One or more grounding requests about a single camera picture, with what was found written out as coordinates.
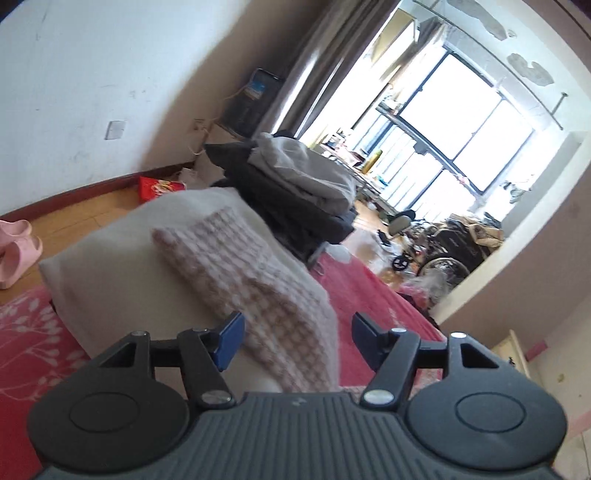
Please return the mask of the beige houndstooth knit cardigan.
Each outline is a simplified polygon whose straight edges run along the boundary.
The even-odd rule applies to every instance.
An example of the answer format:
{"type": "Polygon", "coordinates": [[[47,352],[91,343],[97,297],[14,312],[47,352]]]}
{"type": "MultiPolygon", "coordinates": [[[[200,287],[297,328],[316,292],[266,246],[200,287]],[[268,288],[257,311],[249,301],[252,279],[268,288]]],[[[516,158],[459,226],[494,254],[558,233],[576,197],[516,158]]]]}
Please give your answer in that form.
{"type": "Polygon", "coordinates": [[[209,309],[245,315],[243,347],[283,391],[339,388],[338,319],[327,294],[284,267],[235,210],[151,236],[209,309]]]}

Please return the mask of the folded cream white clothes stack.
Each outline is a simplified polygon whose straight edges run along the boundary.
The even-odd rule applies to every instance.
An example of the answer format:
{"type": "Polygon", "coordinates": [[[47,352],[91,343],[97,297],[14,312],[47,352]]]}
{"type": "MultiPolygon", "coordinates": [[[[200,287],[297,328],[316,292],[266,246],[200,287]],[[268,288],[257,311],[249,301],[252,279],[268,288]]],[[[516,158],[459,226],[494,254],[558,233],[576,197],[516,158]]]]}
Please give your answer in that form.
{"type": "MultiPolygon", "coordinates": [[[[315,281],[235,190],[207,188],[168,194],[40,265],[58,316],[89,356],[102,353],[134,331],[166,340],[190,328],[214,328],[224,321],[226,316],[209,309],[165,260],[151,236],[155,228],[188,225],[223,208],[235,210],[297,278],[315,281]]],[[[318,290],[327,294],[315,282],[318,290]]],[[[243,343],[223,377],[236,395],[286,392],[245,351],[243,343]]]]}

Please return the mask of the small black folding chair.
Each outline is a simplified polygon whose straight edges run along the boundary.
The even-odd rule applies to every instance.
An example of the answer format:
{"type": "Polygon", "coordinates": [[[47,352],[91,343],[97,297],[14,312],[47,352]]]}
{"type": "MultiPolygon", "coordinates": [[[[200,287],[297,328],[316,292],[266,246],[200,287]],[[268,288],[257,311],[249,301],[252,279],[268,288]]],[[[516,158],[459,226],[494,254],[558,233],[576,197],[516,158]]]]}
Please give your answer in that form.
{"type": "Polygon", "coordinates": [[[388,232],[378,231],[378,238],[384,245],[390,245],[390,238],[398,235],[411,226],[416,219],[416,212],[412,209],[401,211],[395,215],[387,215],[388,232]]]}

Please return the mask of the folded dark grey clothes stack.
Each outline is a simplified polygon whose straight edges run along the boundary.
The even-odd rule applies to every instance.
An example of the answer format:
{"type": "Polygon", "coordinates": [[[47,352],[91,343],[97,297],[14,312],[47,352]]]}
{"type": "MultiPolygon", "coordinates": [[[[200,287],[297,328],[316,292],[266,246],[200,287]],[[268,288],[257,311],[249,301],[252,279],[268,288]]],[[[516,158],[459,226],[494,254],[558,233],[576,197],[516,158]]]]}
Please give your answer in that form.
{"type": "Polygon", "coordinates": [[[242,200],[263,218],[273,236],[297,260],[310,266],[325,244],[339,244],[355,230],[355,208],[329,215],[310,201],[298,198],[247,162],[256,142],[246,140],[207,144],[205,154],[223,170],[223,177],[212,184],[235,188],[242,200]]]}

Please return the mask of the cream bedside nightstand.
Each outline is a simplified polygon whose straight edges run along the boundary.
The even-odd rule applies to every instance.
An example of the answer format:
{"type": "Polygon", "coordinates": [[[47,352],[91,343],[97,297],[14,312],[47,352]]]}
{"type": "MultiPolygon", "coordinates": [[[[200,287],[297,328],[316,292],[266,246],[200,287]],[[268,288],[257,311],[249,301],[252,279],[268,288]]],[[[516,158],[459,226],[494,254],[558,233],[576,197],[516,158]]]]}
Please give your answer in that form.
{"type": "Polygon", "coordinates": [[[528,362],[514,330],[510,329],[508,336],[493,347],[492,351],[527,378],[531,378],[528,362]]]}

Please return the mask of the white plastic bag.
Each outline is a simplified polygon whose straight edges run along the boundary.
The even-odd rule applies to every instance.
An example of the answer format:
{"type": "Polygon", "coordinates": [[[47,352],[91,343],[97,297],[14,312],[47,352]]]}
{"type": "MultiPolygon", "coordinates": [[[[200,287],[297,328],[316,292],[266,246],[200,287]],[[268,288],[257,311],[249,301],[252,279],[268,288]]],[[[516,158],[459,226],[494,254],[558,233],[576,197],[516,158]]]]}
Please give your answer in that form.
{"type": "Polygon", "coordinates": [[[399,292],[410,295],[420,306],[430,308],[440,303],[453,289],[453,283],[443,270],[430,269],[403,282],[399,292]]]}

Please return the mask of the black wheelchair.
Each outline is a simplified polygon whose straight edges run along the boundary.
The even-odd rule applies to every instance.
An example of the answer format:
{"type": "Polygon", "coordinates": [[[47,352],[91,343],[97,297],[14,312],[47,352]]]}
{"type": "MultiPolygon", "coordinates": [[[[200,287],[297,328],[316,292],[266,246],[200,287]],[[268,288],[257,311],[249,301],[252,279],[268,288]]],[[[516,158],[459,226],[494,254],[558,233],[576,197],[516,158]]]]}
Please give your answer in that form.
{"type": "Polygon", "coordinates": [[[394,271],[402,272],[415,264],[417,277],[439,269],[457,283],[504,243],[501,225],[491,217],[479,221],[452,215],[440,223],[421,220],[404,230],[402,237],[405,241],[402,252],[392,260],[394,271]]]}

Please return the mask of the pink slippers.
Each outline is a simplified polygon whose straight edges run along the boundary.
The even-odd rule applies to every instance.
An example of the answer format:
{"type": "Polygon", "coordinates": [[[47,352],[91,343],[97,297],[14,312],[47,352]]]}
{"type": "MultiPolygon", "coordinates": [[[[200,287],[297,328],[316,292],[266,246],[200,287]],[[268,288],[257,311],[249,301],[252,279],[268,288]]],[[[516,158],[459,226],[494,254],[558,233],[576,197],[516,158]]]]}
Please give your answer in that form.
{"type": "Polygon", "coordinates": [[[32,233],[27,220],[0,221],[2,290],[11,288],[41,257],[42,240],[32,233]]]}

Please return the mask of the red snack bag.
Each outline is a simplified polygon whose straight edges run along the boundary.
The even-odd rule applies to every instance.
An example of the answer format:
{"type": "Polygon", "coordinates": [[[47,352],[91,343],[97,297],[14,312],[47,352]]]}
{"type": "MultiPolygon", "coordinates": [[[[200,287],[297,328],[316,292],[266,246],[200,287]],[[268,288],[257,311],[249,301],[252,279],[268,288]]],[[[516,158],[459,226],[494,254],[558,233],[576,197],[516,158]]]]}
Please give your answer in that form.
{"type": "Polygon", "coordinates": [[[153,179],[145,176],[138,178],[138,197],[141,204],[185,189],[185,184],[178,181],[153,179]]]}

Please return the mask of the grey window curtain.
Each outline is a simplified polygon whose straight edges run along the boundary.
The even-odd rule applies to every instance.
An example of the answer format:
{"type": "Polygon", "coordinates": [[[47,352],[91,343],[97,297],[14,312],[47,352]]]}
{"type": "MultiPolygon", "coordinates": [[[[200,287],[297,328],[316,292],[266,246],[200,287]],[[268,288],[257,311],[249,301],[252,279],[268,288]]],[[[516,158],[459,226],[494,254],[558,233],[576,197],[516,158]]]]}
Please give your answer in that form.
{"type": "Polygon", "coordinates": [[[301,138],[399,5],[396,0],[332,1],[305,40],[256,134],[283,131],[301,138]]]}

